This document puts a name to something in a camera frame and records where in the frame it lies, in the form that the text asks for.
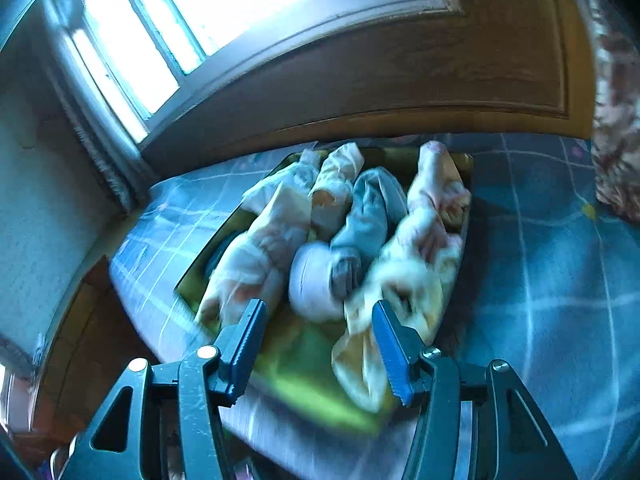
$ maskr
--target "teal garment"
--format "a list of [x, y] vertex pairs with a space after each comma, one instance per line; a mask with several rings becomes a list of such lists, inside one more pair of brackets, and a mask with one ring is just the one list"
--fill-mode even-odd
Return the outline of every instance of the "teal garment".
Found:
[[353, 203], [345, 225], [331, 241], [332, 251], [356, 253], [342, 258], [332, 269], [332, 293], [344, 300], [360, 285], [380, 248], [389, 227], [408, 213], [406, 195], [398, 180], [385, 168], [363, 171], [353, 186]]

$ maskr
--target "metal bolt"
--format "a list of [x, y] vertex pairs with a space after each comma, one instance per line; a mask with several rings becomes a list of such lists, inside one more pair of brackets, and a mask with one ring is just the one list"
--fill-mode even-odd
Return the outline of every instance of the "metal bolt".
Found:
[[504, 373], [509, 369], [509, 363], [502, 359], [496, 359], [491, 366], [496, 372]]
[[424, 352], [422, 352], [422, 357], [424, 357], [425, 359], [433, 359], [434, 357], [440, 357], [441, 355], [442, 352], [435, 346], [429, 347]]
[[129, 370], [132, 372], [141, 372], [146, 368], [146, 359], [143, 357], [137, 357], [129, 363]]
[[198, 348], [198, 357], [200, 359], [211, 359], [218, 354], [218, 349], [215, 346], [206, 345]]

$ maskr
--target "bed sheet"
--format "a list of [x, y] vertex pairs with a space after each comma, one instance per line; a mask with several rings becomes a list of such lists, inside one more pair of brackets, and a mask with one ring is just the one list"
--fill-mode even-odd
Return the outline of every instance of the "bed sheet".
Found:
[[[601, 478], [640, 431], [640, 230], [596, 202], [583, 140], [539, 134], [354, 140], [419, 146], [434, 138], [474, 156], [465, 254], [436, 343], [475, 364], [510, 362], [578, 477]], [[288, 153], [313, 145], [240, 157], [152, 188], [152, 203], [111, 262], [111, 277], [162, 361], [210, 341], [174, 293], [180, 277], [244, 190]], [[415, 413], [401, 410], [376, 438], [331, 433], [251, 387], [221, 416], [251, 447], [303, 479], [399, 479], [415, 429]]]

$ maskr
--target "white wall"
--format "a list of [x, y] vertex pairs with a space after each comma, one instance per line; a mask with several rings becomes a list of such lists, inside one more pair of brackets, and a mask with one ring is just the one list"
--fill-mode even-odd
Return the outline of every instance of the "white wall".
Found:
[[18, 74], [0, 87], [0, 335], [31, 354], [117, 209], [44, 74]]

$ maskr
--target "storage box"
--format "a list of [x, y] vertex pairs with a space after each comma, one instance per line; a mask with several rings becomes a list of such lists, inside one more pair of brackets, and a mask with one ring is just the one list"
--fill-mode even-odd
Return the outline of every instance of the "storage box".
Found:
[[[361, 148], [362, 171], [383, 166], [398, 179], [405, 191], [417, 173], [419, 148]], [[324, 161], [329, 150], [319, 150]], [[451, 154], [463, 183], [471, 189], [473, 161], [470, 156]], [[285, 158], [272, 173], [299, 160], [295, 153]], [[205, 267], [218, 245], [234, 231], [245, 231], [256, 215], [240, 208], [211, 238], [177, 285], [176, 291], [194, 312], [207, 288]], [[460, 234], [466, 239], [469, 208]], [[210, 327], [216, 332], [218, 327]], [[278, 306], [267, 325], [251, 382], [258, 389], [286, 403], [291, 409], [325, 427], [359, 433], [374, 433], [386, 422], [397, 402], [390, 389], [379, 413], [357, 407], [344, 393], [331, 368], [331, 349], [344, 334], [346, 323], [311, 323], [296, 316], [288, 302]]]

